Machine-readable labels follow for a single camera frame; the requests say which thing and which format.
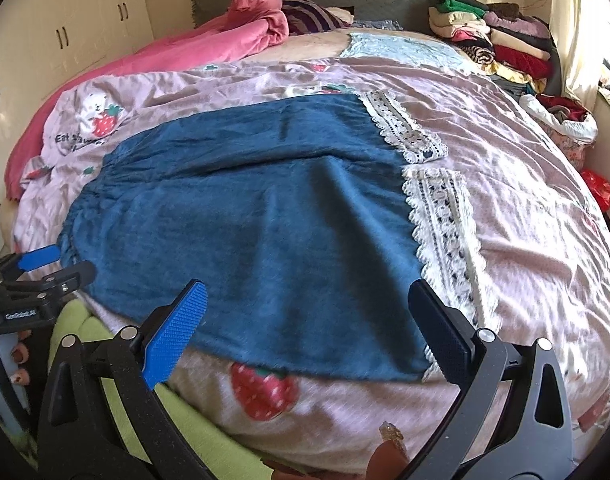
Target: pink clothing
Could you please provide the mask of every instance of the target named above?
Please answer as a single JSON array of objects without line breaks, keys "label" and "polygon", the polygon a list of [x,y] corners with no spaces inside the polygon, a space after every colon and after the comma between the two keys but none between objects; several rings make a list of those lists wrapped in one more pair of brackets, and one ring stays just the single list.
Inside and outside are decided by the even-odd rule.
[{"label": "pink clothing", "polygon": [[40,155],[42,131],[63,92],[101,75],[189,70],[211,62],[235,61],[281,44],[289,35],[282,0],[232,0],[227,12],[180,36],[162,38],[136,54],[111,62],[67,82],[33,116],[16,142],[5,170],[7,197],[20,200],[22,173]]},{"label": "pink clothing", "polygon": [[452,41],[464,41],[464,40],[478,40],[480,36],[477,36],[474,32],[468,30],[467,28],[459,28],[454,32],[454,35],[451,37]]}]

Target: pillow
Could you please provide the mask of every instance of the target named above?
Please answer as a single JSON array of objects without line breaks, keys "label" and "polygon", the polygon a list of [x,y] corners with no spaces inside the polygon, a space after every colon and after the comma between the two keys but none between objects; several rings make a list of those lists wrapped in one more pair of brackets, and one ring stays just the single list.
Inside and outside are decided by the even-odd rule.
[{"label": "pillow", "polygon": [[354,20],[352,27],[380,28],[381,30],[403,30],[396,20]]},{"label": "pillow", "polygon": [[346,22],[348,25],[352,25],[352,23],[354,23],[354,16],[347,9],[342,9],[341,7],[325,7],[325,10],[327,12],[331,12],[339,20]]},{"label": "pillow", "polygon": [[310,0],[283,0],[290,36],[347,28],[349,24]]}]

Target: white lace ribbon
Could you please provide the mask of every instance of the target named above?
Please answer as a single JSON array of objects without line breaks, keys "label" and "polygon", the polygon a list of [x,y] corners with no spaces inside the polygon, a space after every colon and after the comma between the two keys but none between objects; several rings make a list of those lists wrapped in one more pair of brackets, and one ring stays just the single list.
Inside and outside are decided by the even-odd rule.
[{"label": "white lace ribbon", "polygon": [[447,156],[447,146],[436,134],[424,131],[396,98],[373,90],[357,93],[385,142],[393,145],[409,164],[420,164]]},{"label": "white lace ribbon", "polygon": [[[444,168],[403,168],[403,192],[415,225],[416,256],[423,264],[422,277],[447,305],[458,308],[474,327],[500,328],[496,314],[498,296],[485,272],[480,242],[463,175]],[[440,377],[429,348],[430,367],[424,381]]]},{"label": "white lace ribbon", "polygon": [[[357,93],[381,131],[384,140],[402,153],[410,164],[447,156],[441,139],[424,131],[393,95],[375,90]],[[444,168],[403,168],[403,192],[411,207],[409,220],[415,225],[416,256],[423,264],[421,276],[447,305],[458,308],[474,327],[494,332],[500,328],[496,314],[498,296],[485,272],[480,242],[463,175]],[[430,363],[423,376],[440,378],[441,371],[429,348]]]}]

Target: white cabinet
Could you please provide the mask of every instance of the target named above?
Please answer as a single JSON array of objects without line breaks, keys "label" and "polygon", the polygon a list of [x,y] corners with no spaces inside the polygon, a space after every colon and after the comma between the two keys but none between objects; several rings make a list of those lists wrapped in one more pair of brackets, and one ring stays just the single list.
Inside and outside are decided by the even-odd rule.
[{"label": "white cabinet", "polygon": [[5,0],[0,7],[3,171],[35,111],[57,88],[152,41],[145,0]]},{"label": "white cabinet", "polygon": [[136,52],[154,39],[145,0],[120,0],[131,47]]}]

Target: blue velvet cloth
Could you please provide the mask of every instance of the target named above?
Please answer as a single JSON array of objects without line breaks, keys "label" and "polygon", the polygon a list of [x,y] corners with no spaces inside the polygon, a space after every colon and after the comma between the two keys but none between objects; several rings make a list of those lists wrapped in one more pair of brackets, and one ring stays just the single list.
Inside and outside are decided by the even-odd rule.
[{"label": "blue velvet cloth", "polygon": [[105,156],[70,208],[64,266],[142,322],[191,278],[208,308],[191,344],[248,365],[413,381],[428,367],[407,309],[418,244],[400,153],[353,94],[196,114]]}]

